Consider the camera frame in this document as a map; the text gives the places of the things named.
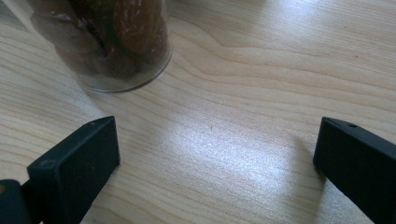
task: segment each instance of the black plastic block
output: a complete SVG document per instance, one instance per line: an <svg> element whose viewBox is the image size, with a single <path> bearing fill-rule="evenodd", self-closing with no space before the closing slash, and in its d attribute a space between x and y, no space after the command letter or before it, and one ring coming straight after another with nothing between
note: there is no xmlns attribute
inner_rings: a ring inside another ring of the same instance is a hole
<svg viewBox="0 0 396 224"><path fill-rule="evenodd" d="M28 166L45 197L44 223L76 224L120 164L114 117L83 125Z"/></svg>
<svg viewBox="0 0 396 224"><path fill-rule="evenodd" d="M0 224L31 223L18 181L0 180L0 204Z"/></svg>
<svg viewBox="0 0 396 224"><path fill-rule="evenodd" d="M396 146L363 128L323 118L315 166L375 223L396 223Z"/></svg>

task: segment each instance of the wood grain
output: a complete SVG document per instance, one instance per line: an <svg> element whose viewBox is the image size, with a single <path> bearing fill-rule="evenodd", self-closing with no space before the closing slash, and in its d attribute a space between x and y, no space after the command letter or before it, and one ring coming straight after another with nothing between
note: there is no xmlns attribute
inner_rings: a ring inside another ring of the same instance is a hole
<svg viewBox="0 0 396 224"><path fill-rule="evenodd" d="M396 143L396 2L170 0L174 54L85 90L0 3L0 179L114 115L121 166L83 223L371 223L320 176L323 116Z"/></svg>

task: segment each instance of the wooden table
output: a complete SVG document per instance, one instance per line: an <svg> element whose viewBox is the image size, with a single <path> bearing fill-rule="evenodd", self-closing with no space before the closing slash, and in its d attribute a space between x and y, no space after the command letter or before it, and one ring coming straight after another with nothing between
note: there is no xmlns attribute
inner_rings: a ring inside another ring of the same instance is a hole
<svg viewBox="0 0 396 224"><path fill-rule="evenodd" d="M0 179L114 115L121 166L83 223L371 223L312 157L324 116L396 143L396 2L168 2L172 61L117 94L0 4Z"/></svg>

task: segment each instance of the table surface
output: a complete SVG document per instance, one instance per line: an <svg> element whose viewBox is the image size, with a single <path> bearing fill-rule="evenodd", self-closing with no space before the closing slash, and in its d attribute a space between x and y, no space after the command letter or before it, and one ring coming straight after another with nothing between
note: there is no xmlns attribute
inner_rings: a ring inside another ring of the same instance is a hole
<svg viewBox="0 0 396 224"><path fill-rule="evenodd" d="M322 117L396 143L396 2L170 0L174 54L80 87L0 4L0 179L114 115L121 165L83 223L371 223L312 164Z"/></svg>

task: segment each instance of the brown food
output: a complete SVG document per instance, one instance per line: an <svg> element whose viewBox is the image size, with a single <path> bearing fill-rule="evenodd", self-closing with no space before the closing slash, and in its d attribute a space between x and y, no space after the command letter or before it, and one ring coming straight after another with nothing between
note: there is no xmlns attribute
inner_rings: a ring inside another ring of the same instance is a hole
<svg viewBox="0 0 396 224"><path fill-rule="evenodd" d="M62 61L74 72L82 75L98 74L92 62L92 53L77 53L56 47L55 50Z"/></svg>
<svg viewBox="0 0 396 224"><path fill-rule="evenodd" d="M86 53L100 46L87 23L65 1L35 1L31 22L44 38L60 48Z"/></svg>
<svg viewBox="0 0 396 224"><path fill-rule="evenodd" d="M125 54L115 43L105 45L106 53L94 59L95 68L106 77L130 77L137 67L136 60Z"/></svg>
<svg viewBox="0 0 396 224"><path fill-rule="evenodd" d="M84 8L95 16L112 15L115 7L114 0L75 0L73 5L77 8Z"/></svg>
<svg viewBox="0 0 396 224"><path fill-rule="evenodd" d="M81 16L80 20L87 24L87 29L98 39L102 46L107 42L117 41L112 17L106 15L91 16L87 13Z"/></svg>
<svg viewBox="0 0 396 224"><path fill-rule="evenodd" d="M160 16L161 0L117 0L114 27L121 44L132 53L148 51Z"/></svg>
<svg viewBox="0 0 396 224"><path fill-rule="evenodd" d="M148 51L143 55L147 63L159 62L166 51L168 50L168 33L166 24L163 19L160 19L158 30L154 39L148 48Z"/></svg>

